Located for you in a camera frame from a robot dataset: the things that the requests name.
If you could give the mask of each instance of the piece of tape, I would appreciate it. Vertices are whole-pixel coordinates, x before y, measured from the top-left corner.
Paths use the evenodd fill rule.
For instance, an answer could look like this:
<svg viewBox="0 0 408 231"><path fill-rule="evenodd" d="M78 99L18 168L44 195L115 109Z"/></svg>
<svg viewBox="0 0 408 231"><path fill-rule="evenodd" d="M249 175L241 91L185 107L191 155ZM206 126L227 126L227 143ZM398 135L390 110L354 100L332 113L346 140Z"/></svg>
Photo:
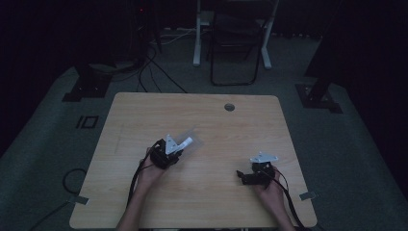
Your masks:
<svg viewBox="0 0 408 231"><path fill-rule="evenodd" d="M315 199L316 197L318 197L318 195L315 192L306 192L303 194L299 195L301 200L306 200L306 199Z"/></svg>
<svg viewBox="0 0 408 231"><path fill-rule="evenodd" d="M82 197L81 195L72 195L69 199L68 202L72 203L72 204L83 204L83 205L87 205L88 204L89 199Z"/></svg>

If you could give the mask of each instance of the chair backrest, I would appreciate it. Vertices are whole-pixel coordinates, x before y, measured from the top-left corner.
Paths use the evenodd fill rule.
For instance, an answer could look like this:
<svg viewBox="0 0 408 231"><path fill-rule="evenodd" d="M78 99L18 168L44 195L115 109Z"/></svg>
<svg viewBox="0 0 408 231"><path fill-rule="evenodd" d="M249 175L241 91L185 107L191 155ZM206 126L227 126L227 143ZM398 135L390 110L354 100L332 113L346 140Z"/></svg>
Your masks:
<svg viewBox="0 0 408 231"><path fill-rule="evenodd" d="M273 14L275 3L273 0L223 0L216 6L215 13L246 20L268 20Z"/></svg>

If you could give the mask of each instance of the black metal base plate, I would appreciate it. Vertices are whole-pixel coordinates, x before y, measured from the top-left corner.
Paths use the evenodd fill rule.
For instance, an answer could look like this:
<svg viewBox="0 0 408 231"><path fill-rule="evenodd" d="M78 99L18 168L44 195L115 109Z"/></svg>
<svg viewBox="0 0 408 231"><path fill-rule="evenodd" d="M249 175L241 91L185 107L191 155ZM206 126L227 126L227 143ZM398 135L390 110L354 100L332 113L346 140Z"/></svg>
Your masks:
<svg viewBox="0 0 408 231"><path fill-rule="evenodd" d="M63 102L79 102L82 98L103 98L112 80L112 75L94 73L95 83L90 88L84 88L80 79L77 80L72 91L66 93Z"/></svg>
<svg viewBox="0 0 408 231"><path fill-rule="evenodd" d="M342 114L343 111L340 105L333 101L329 92L327 92L320 101L311 100L308 95L313 86L311 85L295 85L300 100L304 108L328 109L331 113Z"/></svg>

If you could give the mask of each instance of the gray floor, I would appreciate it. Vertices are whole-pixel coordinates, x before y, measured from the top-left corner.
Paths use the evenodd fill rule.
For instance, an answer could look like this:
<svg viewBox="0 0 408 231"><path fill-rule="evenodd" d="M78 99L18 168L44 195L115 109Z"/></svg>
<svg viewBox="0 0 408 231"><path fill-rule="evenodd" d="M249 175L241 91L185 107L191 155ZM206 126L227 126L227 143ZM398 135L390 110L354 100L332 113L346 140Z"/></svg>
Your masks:
<svg viewBox="0 0 408 231"><path fill-rule="evenodd" d="M166 44L155 61L188 93L278 96L308 188L319 195L313 200L319 225L325 230L408 229L407 201L345 89L336 85L329 89L343 114L301 105L294 85L316 81L304 77L304 73L318 41L271 38L268 50L273 68L260 68L256 83L247 87L211 86L205 61L207 41L203 41L200 67L192 66L193 44L190 38ZM151 70L161 91L181 92L153 64ZM143 83L149 91L157 91L149 71L147 68L143 72ZM231 71L224 68L221 72L226 75ZM29 230L69 198L62 185L65 173L76 167L88 168L115 94L136 91L138 85L137 74L119 74L105 98L63 103L64 94L71 91L76 79L76 72L69 69L55 82L0 159L1 231ZM78 129L80 116L99 116L99 120L94 129ZM67 185L79 189L83 179L82 174L73 174ZM70 230L72 210L73 205L68 204L37 230Z"/></svg>

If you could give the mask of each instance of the table top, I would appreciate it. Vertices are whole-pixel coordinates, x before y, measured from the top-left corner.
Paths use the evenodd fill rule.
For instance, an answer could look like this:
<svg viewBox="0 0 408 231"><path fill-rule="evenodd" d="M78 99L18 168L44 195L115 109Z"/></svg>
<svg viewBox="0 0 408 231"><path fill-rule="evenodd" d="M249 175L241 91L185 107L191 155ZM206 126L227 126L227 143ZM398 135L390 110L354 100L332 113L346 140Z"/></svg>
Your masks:
<svg viewBox="0 0 408 231"><path fill-rule="evenodd" d="M227 103L235 110L226 111ZM299 198L308 190L277 97L121 92L80 192L89 202L75 205L71 227L115 228L146 148L166 134L178 137L192 128L201 145L190 152L186 148L151 191L140 228L276 227L251 187L242 185L236 174L251 173L249 158L260 151L279 158L273 164L288 180L300 220L305 226L316 225L311 200Z"/></svg>

